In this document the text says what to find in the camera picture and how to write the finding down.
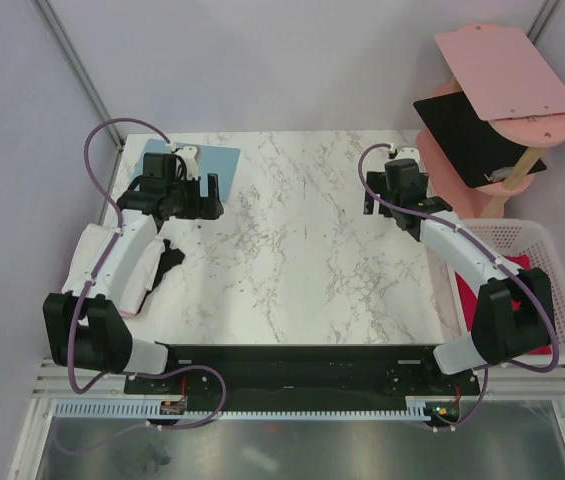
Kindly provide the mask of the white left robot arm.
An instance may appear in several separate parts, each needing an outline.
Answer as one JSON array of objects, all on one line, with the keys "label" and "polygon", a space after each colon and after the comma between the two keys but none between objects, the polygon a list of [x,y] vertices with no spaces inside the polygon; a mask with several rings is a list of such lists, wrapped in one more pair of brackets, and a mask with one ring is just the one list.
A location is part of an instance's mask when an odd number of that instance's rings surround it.
[{"label": "white left robot arm", "polygon": [[170,219],[217,220],[223,214],[219,179],[188,172],[148,173],[132,180],[113,203],[116,221],[90,224],[74,252],[62,290],[49,294],[43,317],[53,361],[67,369],[147,374],[160,393],[181,382],[165,346],[137,339],[126,323],[184,254],[161,236]]}]

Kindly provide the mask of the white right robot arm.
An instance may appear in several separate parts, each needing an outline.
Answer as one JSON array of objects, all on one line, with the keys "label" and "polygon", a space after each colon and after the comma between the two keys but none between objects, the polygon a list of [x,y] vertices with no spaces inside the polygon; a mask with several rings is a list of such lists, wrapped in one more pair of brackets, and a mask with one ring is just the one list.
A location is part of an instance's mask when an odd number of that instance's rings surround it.
[{"label": "white right robot arm", "polygon": [[439,196],[427,194],[428,176],[415,163],[405,175],[390,169],[358,174],[365,190],[363,211],[379,212],[414,240],[437,253],[476,298],[471,330],[433,350],[420,368],[429,392],[445,392],[456,373],[508,363],[548,373],[559,362],[552,286],[540,268],[522,269],[497,254]]}]

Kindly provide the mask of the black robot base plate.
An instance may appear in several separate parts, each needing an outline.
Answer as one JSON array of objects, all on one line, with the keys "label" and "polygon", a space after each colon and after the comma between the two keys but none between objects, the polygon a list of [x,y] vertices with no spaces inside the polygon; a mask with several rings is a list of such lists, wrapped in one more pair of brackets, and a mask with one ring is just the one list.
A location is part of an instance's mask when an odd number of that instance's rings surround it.
[{"label": "black robot base plate", "polygon": [[182,394],[197,407],[397,407],[409,397],[476,396],[469,370],[441,373],[430,345],[171,345],[168,370],[202,365],[220,373],[137,378],[127,394]]}]

